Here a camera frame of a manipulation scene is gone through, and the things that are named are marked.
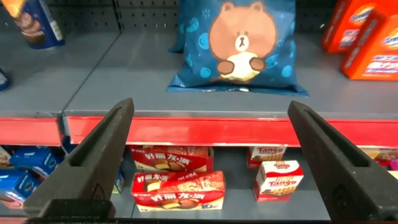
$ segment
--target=wafer box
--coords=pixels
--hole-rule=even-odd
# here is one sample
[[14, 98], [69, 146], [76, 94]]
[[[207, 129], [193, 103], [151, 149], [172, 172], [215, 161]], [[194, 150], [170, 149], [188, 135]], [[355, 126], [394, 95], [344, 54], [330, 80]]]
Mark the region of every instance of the wafer box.
[[398, 11], [395, 7], [371, 11], [341, 64], [341, 71], [348, 78], [398, 81]]
[[263, 161], [281, 161], [287, 147], [262, 146], [250, 147], [246, 154], [249, 168], [259, 168]]
[[213, 148], [190, 146], [130, 146], [137, 169], [149, 171], [212, 171]]
[[262, 162], [254, 184], [257, 202], [288, 200], [303, 179], [297, 161]]
[[225, 181], [221, 171], [136, 173], [131, 193], [140, 212], [217, 210]]

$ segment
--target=shelf surface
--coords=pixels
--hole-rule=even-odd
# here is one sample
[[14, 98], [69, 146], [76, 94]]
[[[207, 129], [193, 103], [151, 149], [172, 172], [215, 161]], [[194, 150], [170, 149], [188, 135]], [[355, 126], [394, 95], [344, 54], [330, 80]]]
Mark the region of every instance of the shelf surface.
[[398, 119], [395, 82], [350, 81], [341, 72], [341, 55], [326, 54], [320, 35], [297, 34], [298, 82], [310, 97], [244, 92], [166, 92], [183, 63], [168, 53], [171, 32], [123, 33], [65, 109], [66, 115], [104, 115], [133, 97], [137, 116], [285, 118], [291, 100], [330, 119]]
[[222, 170], [226, 179], [226, 194], [222, 210], [182, 212], [140, 212], [136, 207], [133, 218], [171, 218], [201, 220], [329, 220], [330, 217], [317, 190], [308, 164], [300, 149], [288, 149], [284, 160], [298, 160], [304, 178], [284, 202], [259, 202], [254, 199], [253, 185], [257, 170], [248, 169], [244, 149], [215, 150], [214, 169]]
[[48, 118], [61, 113], [117, 36], [70, 34], [62, 47], [34, 50], [20, 33], [1, 33], [0, 67], [12, 86], [0, 94], [0, 116]]

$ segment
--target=cartoon bear illustration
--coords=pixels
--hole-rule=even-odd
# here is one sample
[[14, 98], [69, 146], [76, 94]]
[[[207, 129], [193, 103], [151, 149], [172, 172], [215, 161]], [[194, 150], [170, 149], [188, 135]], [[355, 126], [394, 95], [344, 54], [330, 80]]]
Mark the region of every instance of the cartoon bear illustration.
[[249, 83], [266, 69], [264, 59], [276, 42], [276, 24], [262, 2], [225, 2], [209, 31], [210, 49], [218, 60], [217, 80]]

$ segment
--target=product packaging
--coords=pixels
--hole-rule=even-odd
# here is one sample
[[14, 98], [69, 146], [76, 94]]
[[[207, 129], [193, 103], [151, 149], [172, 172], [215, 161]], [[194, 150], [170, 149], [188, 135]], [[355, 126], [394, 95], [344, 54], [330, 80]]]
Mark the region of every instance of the product packaging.
[[16, 169], [27, 169], [47, 178], [61, 163], [52, 151], [35, 146], [20, 147], [10, 158]]
[[25, 200], [38, 186], [27, 171], [0, 170], [0, 201], [8, 208], [23, 209]]
[[151, 171], [212, 171], [211, 147], [130, 146], [137, 169]]
[[340, 0], [322, 39], [329, 53], [347, 52], [370, 12], [388, 0]]
[[140, 212], [216, 210], [225, 181], [221, 171], [136, 173], [131, 192]]
[[6, 91], [11, 86], [11, 81], [6, 77], [6, 74], [0, 68], [0, 93]]
[[398, 159], [398, 149], [379, 147], [359, 147], [370, 158], [376, 161], [393, 161]]
[[288, 200], [303, 179], [297, 161], [262, 162], [254, 184], [257, 202]]
[[371, 11], [341, 64], [348, 78], [398, 81], [398, 12], [392, 11], [383, 7]]
[[263, 161], [281, 161], [286, 149], [282, 146], [249, 147], [246, 153], [248, 167], [258, 169]]
[[118, 176], [116, 177], [116, 181], [114, 182], [114, 187], [112, 190], [112, 194], [120, 194], [124, 187], [124, 177], [121, 168], [119, 168]]
[[1, 0], [33, 49], [63, 45], [63, 35], [44, 0]]
[[183, 5], [183, 68], [168, 91], [307, 96], [297, 84], [295, 0], [204, 0]]

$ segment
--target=snack bag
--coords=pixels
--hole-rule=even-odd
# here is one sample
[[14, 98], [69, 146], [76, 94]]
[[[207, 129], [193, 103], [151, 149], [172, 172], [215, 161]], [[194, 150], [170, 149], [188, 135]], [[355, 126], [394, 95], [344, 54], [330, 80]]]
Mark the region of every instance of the snack bag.
[[190, 4], [184, 8], [184, 65], [168, 91], [307, 95], [294, 72], [295, 0]]
[[182, 53], [185, 45], [185, 26], [184, 26], [184, 5], [185, 0], [180, 0], [180, 7], [178, 9], [178, 31], [177, 31], [177, 42], [173, 47], [169, 49], [169, 52]]

